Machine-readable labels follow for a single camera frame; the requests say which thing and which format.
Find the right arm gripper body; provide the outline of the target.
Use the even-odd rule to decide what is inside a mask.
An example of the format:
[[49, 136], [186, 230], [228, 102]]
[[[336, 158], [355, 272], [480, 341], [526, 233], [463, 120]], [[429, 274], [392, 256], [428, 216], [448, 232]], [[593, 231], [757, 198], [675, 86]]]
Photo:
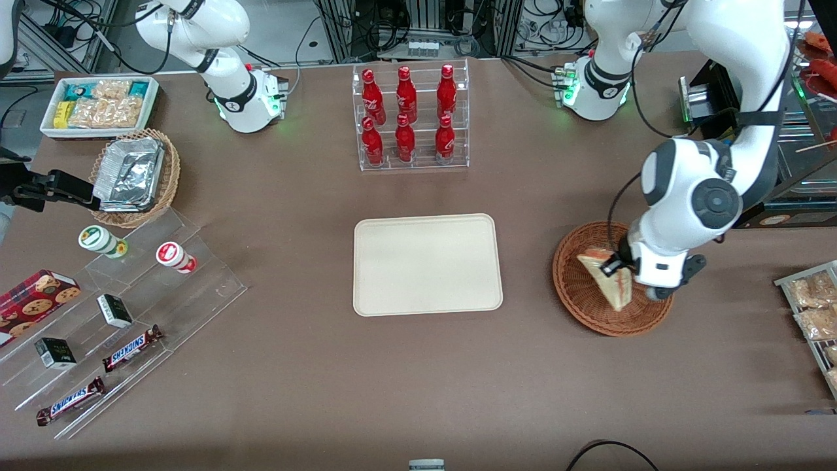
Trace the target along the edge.
[[46, 203], [48, 174], [39, 174], [27, 166], [32, 158], [19, 155], [6, 147], [1, 150], [1, 197], [6, 205], [43, 212]]

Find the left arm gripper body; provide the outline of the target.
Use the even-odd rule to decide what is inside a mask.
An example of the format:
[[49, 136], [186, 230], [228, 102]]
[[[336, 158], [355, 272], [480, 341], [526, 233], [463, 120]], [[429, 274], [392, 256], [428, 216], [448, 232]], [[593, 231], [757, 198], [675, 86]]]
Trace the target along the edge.
[[624, 264], [633, 271], [638, 283], [669, 290], [687, 285], [691, 278], [708, 264], [703, 254], [679, 253], [675, 256], [661, 256], [653, 253], [647, 245], [631, 245], [627, 239], [620, 239], [618, 254]]

